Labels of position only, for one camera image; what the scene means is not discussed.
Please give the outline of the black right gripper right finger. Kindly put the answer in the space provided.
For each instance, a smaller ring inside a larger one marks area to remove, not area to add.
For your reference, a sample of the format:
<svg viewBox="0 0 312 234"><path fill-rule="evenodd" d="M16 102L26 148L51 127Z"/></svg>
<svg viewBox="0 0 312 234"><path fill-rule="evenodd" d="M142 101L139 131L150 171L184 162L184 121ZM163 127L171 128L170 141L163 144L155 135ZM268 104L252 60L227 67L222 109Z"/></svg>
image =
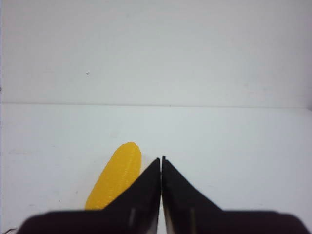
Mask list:
<svg viewBox="0 0 312 234"><path fill-rule="evenodd" d="M275 211L223 210L198 191L165 157L162 199L169 234L307 234L294 215Z"/></svg>

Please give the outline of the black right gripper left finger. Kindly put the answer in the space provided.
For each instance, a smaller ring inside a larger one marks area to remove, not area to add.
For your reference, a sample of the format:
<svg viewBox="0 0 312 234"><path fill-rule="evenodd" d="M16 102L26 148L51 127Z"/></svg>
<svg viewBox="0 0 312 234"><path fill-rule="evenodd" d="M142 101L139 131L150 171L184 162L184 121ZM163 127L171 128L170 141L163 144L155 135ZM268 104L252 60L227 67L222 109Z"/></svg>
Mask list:
<svg viewBox="0 0 312 234"><path fill-rule="evenodd" d="M107 207L54 211L24 221L20 234L155 234L160 204L160 159Z"/></svg>

